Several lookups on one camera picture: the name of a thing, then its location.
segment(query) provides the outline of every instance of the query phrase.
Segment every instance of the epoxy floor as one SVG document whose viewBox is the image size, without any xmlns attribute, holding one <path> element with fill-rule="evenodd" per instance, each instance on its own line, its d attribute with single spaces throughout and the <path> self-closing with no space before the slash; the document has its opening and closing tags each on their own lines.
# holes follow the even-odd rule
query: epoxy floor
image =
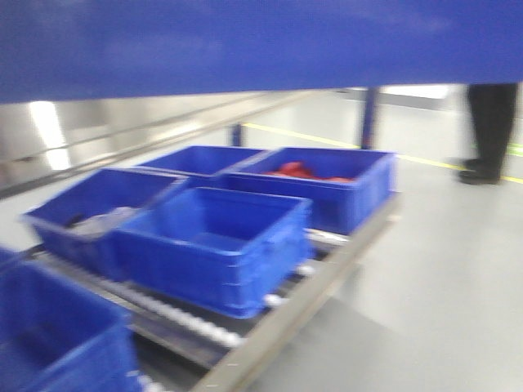
<svg viewBox="0 0 523 392">
<path fill-rule="evenodd" d="M 252 118 L 247 145 L 355 143 L 360 112 L 339 93 L 305 100 Z M 523 183 L 459 184 L 445 163 L 470 154 L 467 127 L 460 108 L 380 106 L 378 148 L 401 155 L 402 219 L 249 392 L 523 390 Z M 523 177 L 523 158 L 510 156 L 507 174 Z M 77 179 L 1 201 L 0 243 L 35 243 L 16 216 Z"/>
</svg>

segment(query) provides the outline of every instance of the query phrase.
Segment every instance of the person's leg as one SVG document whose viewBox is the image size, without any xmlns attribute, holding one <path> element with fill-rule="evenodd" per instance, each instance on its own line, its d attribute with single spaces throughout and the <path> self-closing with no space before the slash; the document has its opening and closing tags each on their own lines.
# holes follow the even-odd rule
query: person's leg
<svg viewBox="0 0 523 392">
<path fill-rule="evenodd" d="M 473 170 L 459 173 L 468 184 L 499 181 L 516 111 L 517 84 L 474 85 L 468 88 L 478 159 Z"/>
</svg>

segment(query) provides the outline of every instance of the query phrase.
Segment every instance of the blue overhead panel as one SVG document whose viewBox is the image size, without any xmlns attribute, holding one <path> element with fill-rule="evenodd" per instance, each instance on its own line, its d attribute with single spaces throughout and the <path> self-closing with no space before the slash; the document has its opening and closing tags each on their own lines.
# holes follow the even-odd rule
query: blue overhead panel
<svg viewBox="0 0 523 392">
<path fill-rule="evenodd" d="M 0 102 L 523 79 L 521 0 L 0 0 Z"/>
</svg>

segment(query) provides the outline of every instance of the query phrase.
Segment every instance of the metal shelf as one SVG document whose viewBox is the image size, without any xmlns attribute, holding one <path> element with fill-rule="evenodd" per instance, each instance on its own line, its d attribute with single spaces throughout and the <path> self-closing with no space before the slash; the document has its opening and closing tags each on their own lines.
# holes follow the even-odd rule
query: metal shelf
<svg viewBox="0 0 523 392">
<path fill-rule="evenodd" d="M 133 285 L 88 274 L 45 252 L 42 263 L 132 312 L 141 370 L 166 388 L 242 390 L 345 281 L 357 256 L 395 219 L 395 194 L 350 237 L 312 230 L 317 257 L 275 291 L 280 305 L 255 318 L 228 318 Z"/>
</svg>

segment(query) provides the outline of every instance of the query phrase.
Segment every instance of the blue plastic crate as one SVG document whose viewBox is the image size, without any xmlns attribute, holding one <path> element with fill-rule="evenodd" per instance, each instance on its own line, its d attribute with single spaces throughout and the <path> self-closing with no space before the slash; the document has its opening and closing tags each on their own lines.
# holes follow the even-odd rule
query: blue plastic crate
<svg viewBox="0 0 523 392">
<path fill-rule="evenodd" d="M 236 318 L 248 318 L 311 252 L 310 201 L 223 189 L 186 190 L 115 233 L 135 282 Z"/>
<path fill-rule="evenodd" d="M 284 148 L 226 175 L 225 187 L 312 200 L 311 227 L 349 234 L 394 190 L 395 155 L 360 149 Z M 319 177 L 350 177 L 351 183 L 264 175 L 300 161 Z"/>
<path fill-rule="evenodd" d="M 185 176 L 103 169 L 57 194 L 42 206 L 25 213 L 44 247 L 51 253 L 114 280 L 124 280 L 114 263 L 108 238 L 75 233 L 72 222 L 84 221 L 117 207 L 141 208 L 156 203 L 184 187 Z"/>
<path fill-rule="evenodd" d="M 18 253 L 0 246 L 0 272 L 19 259 Z"/>
<path fill-rule="evenodd" d="M 22 263 L 0 274 L 2 392 L 138 392 L 127 312 Z"/>
<path fill-rule="evenodd" d="M 182 174 L 193 178 L 193 186 L 208 186 L 212 184 L 210 180 L 224 172 L 233 171 L 246 159 L 264 151 L 242 147 L 193 145 L 144 162 L 136 168 Z"/>
</svg>

